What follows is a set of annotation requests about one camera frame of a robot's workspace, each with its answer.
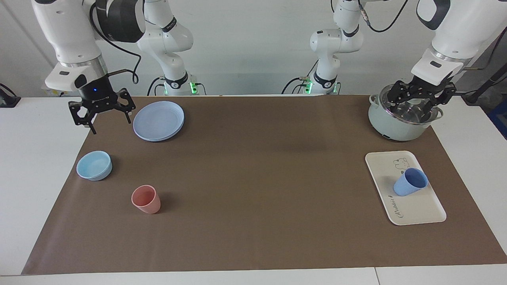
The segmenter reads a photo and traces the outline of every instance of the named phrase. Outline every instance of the blue object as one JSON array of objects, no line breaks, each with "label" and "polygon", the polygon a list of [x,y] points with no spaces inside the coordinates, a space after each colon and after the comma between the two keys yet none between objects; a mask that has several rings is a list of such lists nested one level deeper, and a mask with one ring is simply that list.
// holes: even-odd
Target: blue object
[{"label": "blue object", "polygon": [[134,118],[135,134],[147,141],[163,141],[183,127],[185,113],[174,102],[160,101],[142,108]]},{"label": "blue object", "polygon": [[495,127],[507,138],[507,100],[498,105],[488,114]]},{"label": "blue object", "polygon": [[94,151],[83,156],[76,166],[78,175],[91,181],[106,178],[113,169],[109,154],[103,151]]},{"label": "blue object", "polygon": [[407,196],[428,186],[428,177],[417,168],[407,169],[394,184],[393,190],[399,196]]}]

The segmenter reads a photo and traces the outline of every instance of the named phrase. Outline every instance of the pot handle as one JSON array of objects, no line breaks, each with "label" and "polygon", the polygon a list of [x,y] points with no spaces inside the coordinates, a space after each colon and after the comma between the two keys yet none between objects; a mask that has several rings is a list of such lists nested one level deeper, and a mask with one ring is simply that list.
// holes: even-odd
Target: pot handle
[{"label": "pot handle", "polygon": [[439,110],[439,114],[435,118],[435,121],[438,119],[441,119],[444,116],[444,111],[442,109],[440,109],[439,107],[437,107],[437,109]]},{"label": "pot handle", "polygon": [[370,95],[370,96],[369,96],[369,99],[370,99],[370,104],[371,104],[371,105],[375,105],[375,106],[377,106],[376,108],[378,108],[378,107],[379,107],[379,105],[375,102],[375,101],[377,101],[377,96],[378,96],[378,95]]}]

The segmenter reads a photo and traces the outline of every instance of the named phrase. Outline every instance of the green indicator light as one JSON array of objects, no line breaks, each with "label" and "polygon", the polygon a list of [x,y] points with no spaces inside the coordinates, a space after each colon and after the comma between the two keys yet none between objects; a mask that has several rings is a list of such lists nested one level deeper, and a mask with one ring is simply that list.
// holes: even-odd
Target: green indicator light
[{"label": "green indicator light", "polygon": [[190,82],[190,88],[192,89],[192,94],[197,93],[197,87],[195,86],[195,83]]},{"label": "green indicator light", "polygon": [[310,94],[312,92],[312,86],[313,82],[310,82],[310,84],[307,85],[307,88],[305,89],[306,94]]}]

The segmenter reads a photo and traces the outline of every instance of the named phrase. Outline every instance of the white table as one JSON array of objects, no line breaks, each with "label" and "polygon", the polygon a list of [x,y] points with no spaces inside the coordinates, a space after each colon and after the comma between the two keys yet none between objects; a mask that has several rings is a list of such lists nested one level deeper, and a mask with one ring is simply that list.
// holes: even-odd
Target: white table
[{"label": "white table", "polygon": [[[21,273],[88,133],[73,124],[68,101],[24,98],[14,109],[0,109],[0,275]],[[507,252],[507,141],[480,108],[454,98],[443,109],[433,128]],[[507,265],[480,265],[3,276],[0,284],[504,285],[506,280]]]}]

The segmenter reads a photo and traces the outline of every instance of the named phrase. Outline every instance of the pink cup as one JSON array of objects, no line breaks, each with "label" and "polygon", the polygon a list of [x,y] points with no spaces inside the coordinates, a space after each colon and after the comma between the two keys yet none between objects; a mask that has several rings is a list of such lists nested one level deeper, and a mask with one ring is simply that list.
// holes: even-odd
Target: pink cup
[{"label": "pink cup", "polygon": [[143,185],[134,190],[131,201],[145,213],[154,214],[160,210],[160,198],[155,188],[150,185]]}]

